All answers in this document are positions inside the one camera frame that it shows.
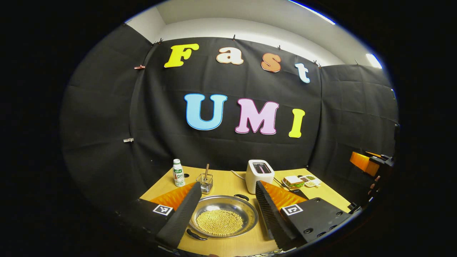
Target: sandwich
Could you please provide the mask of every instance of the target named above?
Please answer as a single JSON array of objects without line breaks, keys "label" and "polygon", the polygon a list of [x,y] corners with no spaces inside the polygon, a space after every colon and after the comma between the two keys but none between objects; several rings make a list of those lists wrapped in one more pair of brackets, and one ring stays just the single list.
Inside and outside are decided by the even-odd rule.
[{"label": "sandwich", "polygon": [[300,188],[305,184],[305,181],[299,179],[297,176],[284,177],[282,182],[284,182],[288,188]]}]

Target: pan handle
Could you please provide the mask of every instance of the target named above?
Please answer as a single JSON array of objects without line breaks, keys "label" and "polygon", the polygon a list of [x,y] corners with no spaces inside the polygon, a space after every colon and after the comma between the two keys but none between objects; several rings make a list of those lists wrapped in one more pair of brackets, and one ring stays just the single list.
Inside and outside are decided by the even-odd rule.
[{"label": "pan handle", "polygon": [[246,201],[249,202],[249,198],[248,198],[247,196],[243,195],[243,194],[239,194],[239,193],[238,193],[238,194],[236,194],[236,195],[234,195],[234,196],[238,196],[239,198],[243,198],[244,200],[246,200]]},{"label": "pan handle", "polygon": [[203,237],[201,237],[201,236],[195,234],[194,232],[191,231],[191,229],[187,229],[187,233],[188,233],[191,237],[193,237],[193,238],[195,238],[195,239],[198,239],[198,240],[206,240],[206,239],[207,239],[207,238],[203,238]]}]

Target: white wall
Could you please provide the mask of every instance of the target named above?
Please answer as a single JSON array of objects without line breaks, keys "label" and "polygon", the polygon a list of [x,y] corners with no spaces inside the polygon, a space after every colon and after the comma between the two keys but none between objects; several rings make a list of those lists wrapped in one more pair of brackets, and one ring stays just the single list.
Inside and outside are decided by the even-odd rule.
[{"label": "white wall", "polygon": [[156,7],[149,8],[133,16],[126,23],[151,43],[158,41],[154,39],[165,27],[165,22]]},{"label": "white wall", "polygon": [[204,18],[180,21],[165,25],[157,11],[151,8],[127,23],[150,42],[186,37],[227,37],[248,40],[277,47],[308,60],[317,60],[322,66],[344,64],[338,57],[321,46],[290,31],[264,23],[230,19]]}]

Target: yellow letter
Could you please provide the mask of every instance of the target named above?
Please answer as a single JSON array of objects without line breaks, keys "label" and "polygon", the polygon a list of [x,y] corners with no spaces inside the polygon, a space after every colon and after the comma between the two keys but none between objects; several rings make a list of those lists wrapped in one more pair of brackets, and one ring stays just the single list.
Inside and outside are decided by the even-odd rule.
[{"label": "yellow letter", "polygon": [[300,129],[302,128],[302,119],[305,116],[305,112],[301,109],[293,109],[293,124],[292,130],[289,132],[289,137],[299,138],[302,136]]},{"label": "yellow letter", "polygon": [[219,49],[219,52],[222,54],[218,54],[216,56],[216,60],[223,64],[233,63],[236,65],[242,64],[244,60],[241,58],[241,51],[237,48],[233,47],[224,47]]},{"label": "yellow letter", "polygon": [[183,61],[181,61],[181,56],[184,57],[184,60],[189,59],[191,56],[192,50],[198,50],[200,47],[198,44],[187,44],[187,45],[176,45],[171,47],[171,55],[170,59],[168,60],[168,63],[164,65],[165,68],[170,68],[170,67],[179,67],[184,64]]}]

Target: blue letter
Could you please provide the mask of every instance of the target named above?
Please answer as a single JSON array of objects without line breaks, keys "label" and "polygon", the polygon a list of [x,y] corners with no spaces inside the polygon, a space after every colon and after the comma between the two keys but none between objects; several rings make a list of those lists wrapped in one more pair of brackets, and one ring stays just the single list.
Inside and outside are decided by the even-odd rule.
[{"label": "blue letter", "polygon": [[308,69],[305,68],[305,65],[304,64],[295,64],[295,67],[298,68],[298,75],[300,76],[300,79],[305,83],[309,83],[311,80],[306,77],[306,73],[308,72]]},{"label": "blue letter", "polygon": [[217,128],[222,122],[224,102],[227,100],[225,95],[212,95],[209,97],[214,102],[213,118],[204,121],[200,118],[200,108],[205,96],[202,94],[187,94],[184,100],[187,102],[186,119],[189,126],[198,130],[211,130]]}]

